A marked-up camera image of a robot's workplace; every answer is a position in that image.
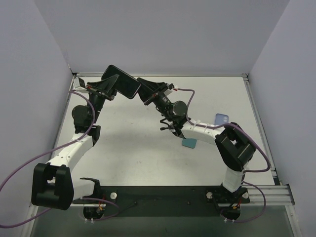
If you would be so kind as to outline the black phone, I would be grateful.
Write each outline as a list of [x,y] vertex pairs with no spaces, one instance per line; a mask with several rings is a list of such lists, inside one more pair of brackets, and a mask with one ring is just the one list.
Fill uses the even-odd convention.
[[101,80],[106,80],[114,75],[117,75],[117,79],[114,82],[113,89],[126,98],[133,99],[141,87],[140,82],[114,65],[107,67]]

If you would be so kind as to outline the teal phone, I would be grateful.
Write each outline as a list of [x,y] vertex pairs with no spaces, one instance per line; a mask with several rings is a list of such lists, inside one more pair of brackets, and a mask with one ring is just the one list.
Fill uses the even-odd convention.
[[194,149],[197,144],[197,139],[187,138],[183,139],[181,145],[186,148]]

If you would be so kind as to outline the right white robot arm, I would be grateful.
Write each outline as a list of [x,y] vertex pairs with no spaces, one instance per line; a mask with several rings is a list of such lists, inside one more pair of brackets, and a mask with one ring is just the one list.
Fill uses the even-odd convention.
[[235,123],[213,125],[193,120],[188,116],[188,103],[171,102],[167,97],[179,90],[174,84],[142,78],[137,81],[141,84],[138,94],[144,105],[153,103],[163,117],[160,120],[164,125],[161,130],[169,130],[182,139],[195,139],[217,147],[227,167],[222,186],[231,193],[236,192],[242,186],[244,172],[256,151],[249,138],[240,132],[240,127]]

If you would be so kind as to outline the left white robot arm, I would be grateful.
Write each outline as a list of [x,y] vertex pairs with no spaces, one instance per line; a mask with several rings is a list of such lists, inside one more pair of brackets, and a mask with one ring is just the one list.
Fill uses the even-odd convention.
[[96,203],[103,197],[99,180],[72,178],[72,171],[85,153],[94,147],[100,137],[101,127],[96,121],[106,100],[113,100],[115,83],[119,76],[113,75],[97,82],[85,83],[75,79],[75,95],[88,93],[86,105],[72,109],[75,133],[69,144],[46,163],[38,163],[33,172],[31,202],[33,205],[66,210],[77,199]]

